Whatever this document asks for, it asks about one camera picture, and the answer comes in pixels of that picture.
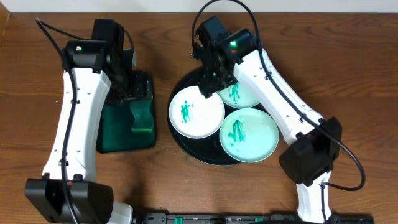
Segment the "white plate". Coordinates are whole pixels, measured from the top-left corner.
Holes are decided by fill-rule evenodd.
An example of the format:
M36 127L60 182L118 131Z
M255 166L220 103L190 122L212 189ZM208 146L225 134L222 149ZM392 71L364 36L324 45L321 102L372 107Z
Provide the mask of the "white plate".
M205 98L198 86L180 90L171 100L169 120L182 136L207 138L219 130L225 117L223 100L216 94Z

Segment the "green sponge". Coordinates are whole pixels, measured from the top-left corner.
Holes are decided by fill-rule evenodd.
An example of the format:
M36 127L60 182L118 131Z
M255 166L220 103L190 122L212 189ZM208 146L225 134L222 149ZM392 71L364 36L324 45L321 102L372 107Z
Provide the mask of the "green sponge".
M155 129L154 117L151 112L152 100L137 100L130 103L130 110L134 117L131 131L134 133L153 133Z

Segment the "mint plate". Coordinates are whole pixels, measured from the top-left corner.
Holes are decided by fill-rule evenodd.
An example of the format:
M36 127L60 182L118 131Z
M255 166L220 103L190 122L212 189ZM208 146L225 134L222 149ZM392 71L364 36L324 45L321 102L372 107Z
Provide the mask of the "mint plate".
M254 163L268 158L279 143L279 129L265 112L239 109L229 114L220 127L224 151L239 162Z
M217 94L232 108L252 108L260 103L251 90L240 82L218 91Z

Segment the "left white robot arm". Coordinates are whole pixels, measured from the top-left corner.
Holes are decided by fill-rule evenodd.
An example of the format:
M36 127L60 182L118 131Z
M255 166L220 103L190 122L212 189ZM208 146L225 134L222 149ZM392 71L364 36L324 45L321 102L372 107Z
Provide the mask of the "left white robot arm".
M153 82L133 48L72 40L64 55L63 103L52 152L25 196L50 223L133 223L129 204L96 181L97 153L136 151L156 141Z

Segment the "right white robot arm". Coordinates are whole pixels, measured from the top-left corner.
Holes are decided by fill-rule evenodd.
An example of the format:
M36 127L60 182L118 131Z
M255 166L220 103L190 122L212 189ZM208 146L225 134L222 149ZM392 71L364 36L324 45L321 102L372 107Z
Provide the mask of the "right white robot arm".
M342 127L336 118L325 120L309 107L282 78L248 29L231 33L224 28L198 28L193 56L205 74L199 89L209 98L236 82L247 86L282 132L287 150L279 163L297 185L301 220L326 223L331 218L327 193L339 156Z

